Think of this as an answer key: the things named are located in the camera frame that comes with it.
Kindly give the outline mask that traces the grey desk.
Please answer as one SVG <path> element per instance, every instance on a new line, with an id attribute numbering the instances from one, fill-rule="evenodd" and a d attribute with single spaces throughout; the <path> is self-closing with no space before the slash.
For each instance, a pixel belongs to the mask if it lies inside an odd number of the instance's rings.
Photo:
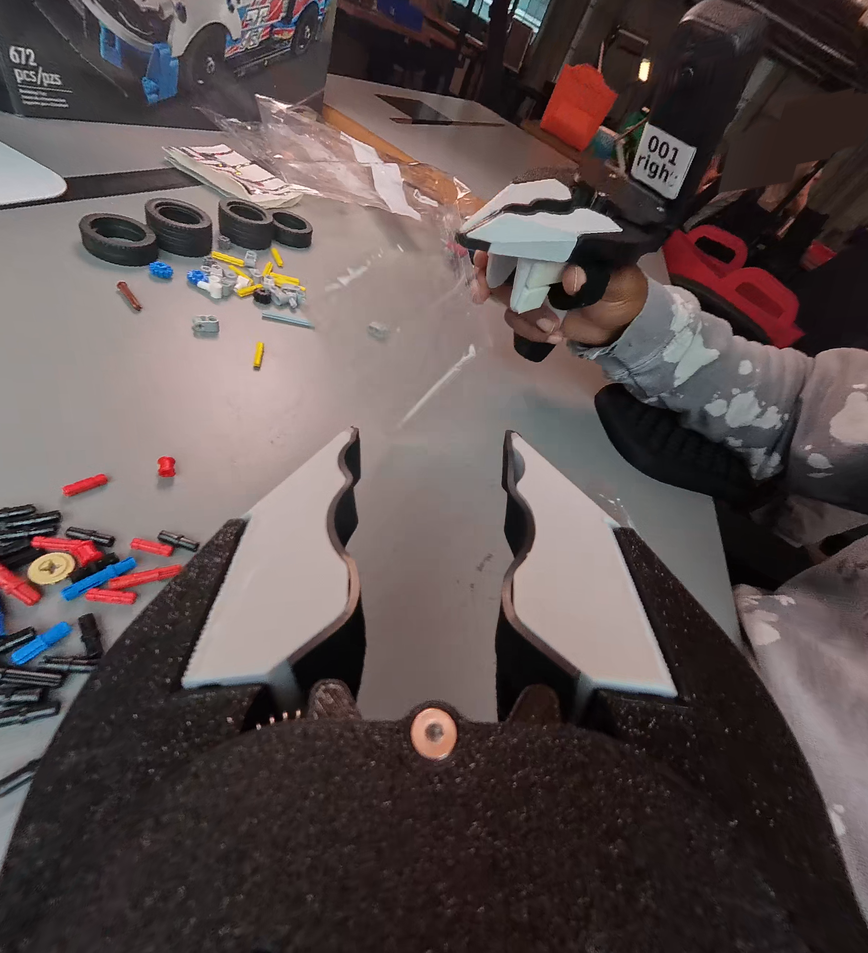
<path id="1" fill-rule="evenodd" d="M 307 286 L 315 328 L 261 317 L 247 301 L 215 306 L 175 277 L 154 280 L 86 253 L 78 221 L 104 210 L 142 219 L 163 148 L 214 145 L 213 132 L 25 119 L 0 113 L 0 141 L 70 183 L 117 181 L 130 193 L 0 209 L 0 470 L 91 454 L 177 460 L 214 531 L 243 515 L 349 426 L 361 435 L 359 526 L 349 546 L 362 580 L 367 651 L 360 691 L 370 719 L 426 700 L 480 721 L 495 715 L 494 633 L 510 551 L 503 533 L 503 439 L 523 435 L 591 495 L 619 502 L 640 535 L 731 638 L 738 625 L 713 504 L 643 476 L 609 443 L 595 364 L 557 351 L 523 360 L 495 302 L 480 309 L 489 348 L 394 440 L 390 358 L 395 278 L 416 238 L 388 240 L 359 266 L 317 256 L 327 229 L 312 199 L 309 250 L 284 253 Z M 142 304 L 116 290 L 125 281 Z M 216 337 L 194 316 L 218 319 Z M 369 337 L 370 322 L 390 329 Z M 253 354 L 264 343 L 261 369 Z"/>

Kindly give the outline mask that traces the sticker sheet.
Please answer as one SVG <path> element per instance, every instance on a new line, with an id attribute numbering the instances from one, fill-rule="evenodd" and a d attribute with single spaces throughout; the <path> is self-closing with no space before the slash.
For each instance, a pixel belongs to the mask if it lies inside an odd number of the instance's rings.
<path id="1" fill-rule="evenodd" d="M 247 200 L 261 208 L 289 208 L 304 197 L 319 195 L 316 190 L 284 181 L 228 145 L 165 147 L 163 154 L 170 165 L 221 196 Z"/>

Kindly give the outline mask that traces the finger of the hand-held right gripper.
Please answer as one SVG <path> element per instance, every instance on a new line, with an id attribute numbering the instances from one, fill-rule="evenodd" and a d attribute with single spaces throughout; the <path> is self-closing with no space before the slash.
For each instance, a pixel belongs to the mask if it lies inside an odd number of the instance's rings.
<path id="1" fill-rule="evenodd" d="M 538 201 L 569 202 L 571 187 L 563 181 L 525 181 L 512 183 L 500 190 L 475 213 L 464 220 L 464 225 L 479 225 L 504 208 L 527 206 Z"/>
<path id="2" fill-rule="evenodd" d="M 474 225 L 464 226 L 456 241 L 469 250 L 495 256 L 565 263 L 584 238 L 614 235 L 622 226 L 592 208 L 551 211 L 528 208 L 497 211 Z"/>

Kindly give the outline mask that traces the toy car set box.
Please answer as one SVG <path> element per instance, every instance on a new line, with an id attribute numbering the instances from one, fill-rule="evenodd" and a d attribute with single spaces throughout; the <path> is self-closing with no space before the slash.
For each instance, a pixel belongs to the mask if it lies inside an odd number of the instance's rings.
<path id="1" fill-rule="evenodd" d="M 327 1 L 0 1 L 0 111 L 212 128 L 258 97 L 318 109 Z"/>

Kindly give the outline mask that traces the person's grey patterned hoodie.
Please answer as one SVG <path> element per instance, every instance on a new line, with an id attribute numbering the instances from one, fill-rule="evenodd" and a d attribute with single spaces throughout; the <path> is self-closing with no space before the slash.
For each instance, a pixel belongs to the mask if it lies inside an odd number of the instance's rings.
<path id="1" fill-rule="evenodd" d="M 821 791 L 868 923 L 868 536 L 735 601 L 763 683 Z"/>

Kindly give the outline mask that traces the wood-edged grey table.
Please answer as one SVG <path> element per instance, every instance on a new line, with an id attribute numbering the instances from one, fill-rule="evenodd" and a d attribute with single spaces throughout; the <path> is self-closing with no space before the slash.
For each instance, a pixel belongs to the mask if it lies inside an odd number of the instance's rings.
<path id="1" fill-rule="evenodd" d="M 398 151 L 459 180 L 470 196 L 488 200 L 522 173 L 574 164 L 527 132 L 478 103 L 412 89 L 399 89 L 329 73 L 323 116 L 341 115 L 345 129 L 364 142 L 377 140 L 378 152 Z M 386 209 L 315 202 L 316 225 L 327 230 L 317 256 L 339 265 L 359 266 L 388 240 L 423 237 L 418 223 Z"/>

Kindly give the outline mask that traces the small clear parts bag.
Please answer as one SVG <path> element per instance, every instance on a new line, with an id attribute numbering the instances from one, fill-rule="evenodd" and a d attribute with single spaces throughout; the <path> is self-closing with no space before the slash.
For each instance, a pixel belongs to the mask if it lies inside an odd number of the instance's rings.
<path id="1" fill-rule="evenodd" d="M 396 271 L 392 404 L 384 433 L 390 440 L 442 398 L 489 348 L 480 309 L 473 303 L 473 266 L 455 233 L 453 210 L 434 212 L 415 248 Z"/>

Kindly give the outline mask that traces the orange crate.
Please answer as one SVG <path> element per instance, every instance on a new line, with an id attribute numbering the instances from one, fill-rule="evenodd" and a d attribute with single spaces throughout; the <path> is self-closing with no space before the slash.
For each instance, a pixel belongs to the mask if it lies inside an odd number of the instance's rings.
<path id="1" fill-rule="evenodd" d="M 586 150 L 618 98 L 589 64 L 566 65 L 540 120 L 541 130 L 578 151 Z"/>

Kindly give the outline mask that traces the pile of yellow grey bricks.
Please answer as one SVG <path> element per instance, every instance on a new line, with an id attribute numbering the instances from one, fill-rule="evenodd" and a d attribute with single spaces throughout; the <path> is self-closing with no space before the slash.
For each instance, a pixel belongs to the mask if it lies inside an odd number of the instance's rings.
<path id="1" fill-rule="evenodd" d="M 235 298 L 296 311 L 307 298 L 307 289 L 285 271 L 284 257 L 275 246 L 241 256 L 214 251 L 186 272 L 185 282 L 213 301 Z"/>

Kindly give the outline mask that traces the pile of blue black red pins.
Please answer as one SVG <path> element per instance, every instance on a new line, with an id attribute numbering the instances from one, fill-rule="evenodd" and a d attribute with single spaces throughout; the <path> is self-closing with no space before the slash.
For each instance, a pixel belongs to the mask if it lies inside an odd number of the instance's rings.
<path id="1" fill-rule="evenodd" d="M 157 474 L 156 456 L 91 454 L 76 461 L 22 461 L 0 470 L 0 816 L 16 811 L 29 785 L 25 768 L 46 752 L 89 661 L 101 658 L 165 581 L 143 583 L 135 604 L 72 599 L 74 575 L 132 558 L 135 571 L 190 560 L 134 548 L 166 548 L 166 531 L 196 543 L 213 534 L 212 506 L 184 472 Z"/>

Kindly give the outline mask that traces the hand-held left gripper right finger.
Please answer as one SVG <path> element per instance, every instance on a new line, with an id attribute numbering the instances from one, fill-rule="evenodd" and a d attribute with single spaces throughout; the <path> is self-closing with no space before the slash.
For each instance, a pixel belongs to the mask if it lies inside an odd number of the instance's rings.
<path id="1" fill-rule="evenodd" d="M 601 692 L 677 699 L 622 525 L 513 430 L 502 488 L 511 563 L 497 622 L 498 720 L 535 685 L 553 692 L 566 721 L 582 721 Z"/>

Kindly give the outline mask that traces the clear plastic bag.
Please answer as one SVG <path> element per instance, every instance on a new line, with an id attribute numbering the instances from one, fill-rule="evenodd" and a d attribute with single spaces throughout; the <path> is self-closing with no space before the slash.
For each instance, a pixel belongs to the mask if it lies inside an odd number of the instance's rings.
<path id="1" fill-rule="evenodd" d="M 201 106 L 205 118 L 248 159 L 309 195 L 421 220 L 462 221 L 486 201 L 461 179 L 327 124 L 306 105 L 256 98 L 259 118 L 243 121 Z"/>

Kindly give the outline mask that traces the person's right forearm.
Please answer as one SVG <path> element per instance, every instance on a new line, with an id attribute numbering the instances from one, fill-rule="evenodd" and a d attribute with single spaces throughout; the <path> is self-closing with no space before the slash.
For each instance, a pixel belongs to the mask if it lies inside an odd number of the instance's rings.
<path id="1" fill-rule="evenodd" d="M 868 516 L 868 351 L 809 356 L 746 340 L 691 292 L 652 279 L 618 340 L 571 351 L 728 446 L 755 480 Z"/>

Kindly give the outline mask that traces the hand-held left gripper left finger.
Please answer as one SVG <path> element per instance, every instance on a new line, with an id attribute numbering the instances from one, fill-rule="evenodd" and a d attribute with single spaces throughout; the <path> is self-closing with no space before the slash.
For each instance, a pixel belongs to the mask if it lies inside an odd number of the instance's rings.
<path id="1" fill-rule="evenodd" d="M 363 671 L 358 526 L 360 432 L 345 428 L 242 518 L 242 532 L 181 677 L 187 690 L 261 685 L 304 708 L 318 681 Z"/>

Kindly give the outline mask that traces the person's right hand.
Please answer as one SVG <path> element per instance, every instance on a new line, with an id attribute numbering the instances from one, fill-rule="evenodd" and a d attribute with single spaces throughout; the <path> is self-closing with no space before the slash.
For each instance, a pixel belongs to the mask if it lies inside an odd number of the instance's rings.
<path id="1" fill-rule="evenodd" d="M 523 339 L 553 345 L 574 341 L 583 346 L 605 346 L 620 336 L 641 313 L 648 297 L 647 276 L 637 265 L 615 271 L 603 296 L 582 309 L 568 311 L 560 319 L 545 304 L 541 309 L 522 314 L 509 307 L 511 289 L 488 287 L 488 253 L 476 251 L 473 257 L 474 285 L 472 300 L 482 305 L 490 298 L 505 305 L 504 320 L 515 335 Z"/>

